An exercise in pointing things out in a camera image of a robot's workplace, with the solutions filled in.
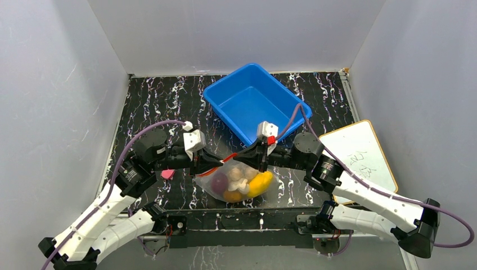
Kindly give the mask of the yellow mango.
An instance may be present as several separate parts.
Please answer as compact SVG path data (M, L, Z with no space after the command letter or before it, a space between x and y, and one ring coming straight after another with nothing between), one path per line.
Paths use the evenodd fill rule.
M249 183L247 197L253 198L263 194L273 180L273 174L269 171L257 174Z

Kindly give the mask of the blue plastic bin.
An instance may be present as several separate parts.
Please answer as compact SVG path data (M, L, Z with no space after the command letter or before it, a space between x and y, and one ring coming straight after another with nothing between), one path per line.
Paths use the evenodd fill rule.
M249 63L206 87L204 98L245 146L257 138L258 125L267 121L282 131L297 104L307 118L312 109L269 72Z

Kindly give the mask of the purple onion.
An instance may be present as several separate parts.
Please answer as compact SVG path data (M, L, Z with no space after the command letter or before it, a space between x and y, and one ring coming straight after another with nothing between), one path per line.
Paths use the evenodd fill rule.
M215 194L221 195L228 190L229 181L227 176L224 173L218 172L215 173L211 179L211 190Z

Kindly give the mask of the orange bell pepper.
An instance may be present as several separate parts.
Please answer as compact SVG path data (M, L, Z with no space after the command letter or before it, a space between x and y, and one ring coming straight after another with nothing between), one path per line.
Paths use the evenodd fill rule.
M244 200L243 194L236 190L236 191L224 191L223 193L223 200L226 203L238 203Z

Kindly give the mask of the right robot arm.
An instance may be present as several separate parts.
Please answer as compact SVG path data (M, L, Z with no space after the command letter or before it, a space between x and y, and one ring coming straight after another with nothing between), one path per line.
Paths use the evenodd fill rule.
M291 148L278 146L273 137L261 136L234 160L260 172L268 167L305 171L304 181L312 188L345 197L364 207L347 207L325 201L316 216L297 217L301 234L331 233L337 230L359 231L390 240L406 252L431 257L440 222L438 202L410 200L385 191L359 178L313 134L297 135Z

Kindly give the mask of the clear zip top bag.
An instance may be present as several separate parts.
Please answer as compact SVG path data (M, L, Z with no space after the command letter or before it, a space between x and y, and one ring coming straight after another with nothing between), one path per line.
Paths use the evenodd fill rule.
M277 177L268 170L260 172L233 159L231 154L223 165L196 175L194 180L205 192L225 203L239 203L266 193L276 185Z

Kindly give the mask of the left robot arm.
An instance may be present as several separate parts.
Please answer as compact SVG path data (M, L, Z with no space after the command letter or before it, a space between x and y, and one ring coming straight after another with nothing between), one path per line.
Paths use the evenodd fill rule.
M181 143L169 145L160 124L140 131L126 145L106 184L91 205L67 229L46 237L38 245L54 269L96 269L117 248L140 235L161 234L168 216L154 203L116 226L111 222L156 182L157 172L188 169L190 176L223 165L222 158L208 151L204 134L186 128Z

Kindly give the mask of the white mushroom piece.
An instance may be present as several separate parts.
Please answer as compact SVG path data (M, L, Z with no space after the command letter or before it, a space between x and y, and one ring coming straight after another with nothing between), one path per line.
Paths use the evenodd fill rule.
M228 191L240 191L243 195L247 195L250 191L250 186L246 178L242 178L239 181L229 182Z

